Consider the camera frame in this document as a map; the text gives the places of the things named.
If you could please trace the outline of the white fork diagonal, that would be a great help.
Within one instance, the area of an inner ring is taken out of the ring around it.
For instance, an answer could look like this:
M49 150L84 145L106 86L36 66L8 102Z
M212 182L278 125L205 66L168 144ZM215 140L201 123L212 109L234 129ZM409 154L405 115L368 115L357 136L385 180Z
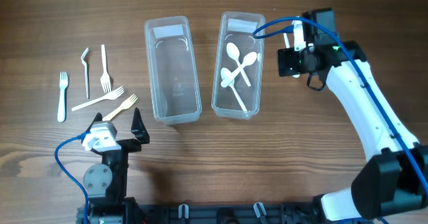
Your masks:
M73 107L72 111L76 111L76 110L91 106L93 104L96 104L96 103L104 101L104 100L115 100L118 97L120 97L123 93L124 93L124 88L121 86L121 87L105 94L102 97L96 98L95 100L90 100L88 102L85 102L83 104L80 104L78 106Z

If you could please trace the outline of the bent white plastic fork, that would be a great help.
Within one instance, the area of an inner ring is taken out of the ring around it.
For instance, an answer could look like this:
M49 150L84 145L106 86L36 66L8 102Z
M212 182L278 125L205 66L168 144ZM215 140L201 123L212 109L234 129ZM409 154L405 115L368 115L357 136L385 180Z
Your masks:
M90 98L90 91L89 91L89 77L88 77L88 63L86 61L86 56L89 53L89 48L87 47L83 54L81 55L81 62L84 66L84 79L85 79L85 85L86 85L86 97L87 99Z

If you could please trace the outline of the cream plastic fork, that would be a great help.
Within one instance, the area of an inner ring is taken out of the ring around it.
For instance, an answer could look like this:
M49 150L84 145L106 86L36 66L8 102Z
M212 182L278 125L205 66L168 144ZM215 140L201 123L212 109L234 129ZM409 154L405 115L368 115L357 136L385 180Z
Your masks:
M127 110L130 107L132 107L136 101L138 100L138 96L136 94L131 95L129 98L127 98L117 109L113 110L111 113L109 113L107 116L103 117L103 121L110 121L113 118L115 118L121 111Z

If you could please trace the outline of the white fork upright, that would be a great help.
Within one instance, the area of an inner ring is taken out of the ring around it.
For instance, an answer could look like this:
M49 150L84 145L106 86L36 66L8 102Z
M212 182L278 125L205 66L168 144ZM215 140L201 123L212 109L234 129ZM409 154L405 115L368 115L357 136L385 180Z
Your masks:
M102 57L103 73L102 73L102 76L100 77L100 82L104 93L109 93L111 91L111 79L110 79L110 75L108 74L105 45L101 45L101 57Z

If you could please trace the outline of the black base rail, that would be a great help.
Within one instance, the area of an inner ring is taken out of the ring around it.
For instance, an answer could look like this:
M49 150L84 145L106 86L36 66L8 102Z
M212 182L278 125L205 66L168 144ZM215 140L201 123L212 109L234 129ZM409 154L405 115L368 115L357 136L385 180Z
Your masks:
M257 202L252 205L190 206L167 205L133 206L130 211L121 208L95 209L88 211L87 223L221 223L222 216L231 215L239 223L319 223L318 211L309 203L283 203L265 205Z

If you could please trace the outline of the clear plastic container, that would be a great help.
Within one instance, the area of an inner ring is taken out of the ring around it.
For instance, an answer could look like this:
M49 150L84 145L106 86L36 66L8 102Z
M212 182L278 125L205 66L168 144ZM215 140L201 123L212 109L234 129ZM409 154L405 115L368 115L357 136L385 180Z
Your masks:
M220 117L248 120L259 111L264 41L254 38L253 32L264 23L264 16L255 13L228 11L221 16L211 101L212 109ZM243 100L247 112L241 109L232 89L229 86L225 88L221 86L221 68L227 68L230 72L237 69L236 62L227 54L226 46L229 42L234 43L239 49L240 64L248 53L253 51L257 53L257 60L243 69L251 86L245 83L241 73L234 79L235 89Z
M166 125L198 120L202 106L188 19L150 19L144 34L154 118Z

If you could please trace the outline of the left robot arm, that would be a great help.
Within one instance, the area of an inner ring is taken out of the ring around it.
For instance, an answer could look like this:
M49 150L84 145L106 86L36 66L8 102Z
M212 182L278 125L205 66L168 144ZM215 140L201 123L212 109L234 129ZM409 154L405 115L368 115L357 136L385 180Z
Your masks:
M89 223L148 223L148 217L134 197L126 196L128 155L140 152L150 142L140 110L134 109L131 124L134 138L116 140L117 130L111 121L98 113L88 127L82 146L102 157L84 174L88 206L84 220Z

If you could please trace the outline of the left clear plastic container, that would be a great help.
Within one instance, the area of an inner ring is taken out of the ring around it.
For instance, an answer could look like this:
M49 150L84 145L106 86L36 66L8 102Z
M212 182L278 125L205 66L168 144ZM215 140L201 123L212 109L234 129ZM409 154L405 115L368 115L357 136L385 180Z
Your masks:
M198 120L202 106L188 19L150 19L144 34L154 118L166 125Z

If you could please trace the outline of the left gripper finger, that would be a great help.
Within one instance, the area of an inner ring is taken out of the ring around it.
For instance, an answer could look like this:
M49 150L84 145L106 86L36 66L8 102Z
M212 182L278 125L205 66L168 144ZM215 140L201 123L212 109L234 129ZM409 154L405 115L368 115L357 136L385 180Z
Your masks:
M97 113L93 119L93 121L91 122L91 124L89 125L89 127L86 129L85 133L89 133L90 129L92 127L93 124L95 124L96 122L102 121L102 114L101 113Z
M142 121L140 110L138 108L134 109L134 116L130 131L139 142L150 142L150 136Z

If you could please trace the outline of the right clear plastic container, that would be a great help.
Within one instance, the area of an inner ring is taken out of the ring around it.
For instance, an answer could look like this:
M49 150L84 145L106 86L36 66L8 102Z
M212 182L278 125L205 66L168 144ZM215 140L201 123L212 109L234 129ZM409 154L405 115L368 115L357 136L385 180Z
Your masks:
M253 32L264 23L264 16L255 13L228 11L221 16L211 101L212 109L220 117L248 120L259 111L264 41L254 38ZM240 64L248 53L253 51L257 53L257 60L243 69L251 86L245 83L241 73L234 79L235 89L243 100L247 112L241 109L232 89L229 86L225 88L221 86L221 68L227 68L230 72L237 69L236 62L227 54L226 46L229 42L234 43L239 49Z

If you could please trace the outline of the white spoon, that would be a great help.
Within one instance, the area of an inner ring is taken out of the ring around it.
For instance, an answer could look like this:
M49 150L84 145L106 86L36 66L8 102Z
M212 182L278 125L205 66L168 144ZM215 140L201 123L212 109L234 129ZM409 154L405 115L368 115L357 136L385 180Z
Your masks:
M221 68L222 80L226 80L227 77L229 77L230 75L231 75L231 72L227 68ZM231 83L228 86L232 89L233 93L235 94L235 97L236 97L239 105L241 106L241 109L243 111L247 112L247 108L245 107L245 104L243 103L243 100L241 99L240 95L237 93L237 90L235 89L234 84L235 84L235 80L232 79Z
M248 53L243 58L243 63L241 64L241 66L238 67L237 69L235 69L233 72L231 72L230 75L227 76L224 80L222 80L221 86L225 88L228 85L230 85L230 83L232 83L232 81L234 81L236 76L241 72L241 70L244 69L244 67L252 65L256 60L257 60L257 53L256 52L253 51L253 52Z
M287 33L284 33L284 42L285 42L286 48L290 48L290 42L289 42Z

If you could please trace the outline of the white spoon vertical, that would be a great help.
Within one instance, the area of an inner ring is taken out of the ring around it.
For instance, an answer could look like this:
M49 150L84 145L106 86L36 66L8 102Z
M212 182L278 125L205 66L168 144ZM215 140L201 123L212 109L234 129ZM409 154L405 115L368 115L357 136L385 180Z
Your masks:
M236 62L237 68L239 69L241 75L243 76L245 83L248 86L251 86L250 81L247 77L247 74L245 73L245 71L243 70L243 68L239 62L239 49L237 48L237 46L234 43L231 43L231 42L229 42L227 44L226 48L227 48L228 56Z

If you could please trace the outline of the small white fork far left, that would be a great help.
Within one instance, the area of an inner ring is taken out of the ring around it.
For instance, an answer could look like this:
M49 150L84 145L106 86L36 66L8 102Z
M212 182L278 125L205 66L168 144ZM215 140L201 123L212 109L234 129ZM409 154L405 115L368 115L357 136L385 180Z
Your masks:
M60 97L58 104L58 122L64 122L66 119L66 89L69 85L68 74L66 72L60 72Z

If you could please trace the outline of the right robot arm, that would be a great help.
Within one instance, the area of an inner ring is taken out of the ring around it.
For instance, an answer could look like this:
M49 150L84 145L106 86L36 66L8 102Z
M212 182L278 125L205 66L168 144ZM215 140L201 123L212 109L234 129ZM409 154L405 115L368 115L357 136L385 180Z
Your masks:
M366 164L348 188L314 200L316 222L366 220L427 206L427 147L398 119L355 41L341 41L334 12L318 9L290 20L279 49L279 75L318 76L340 101L363 146Z

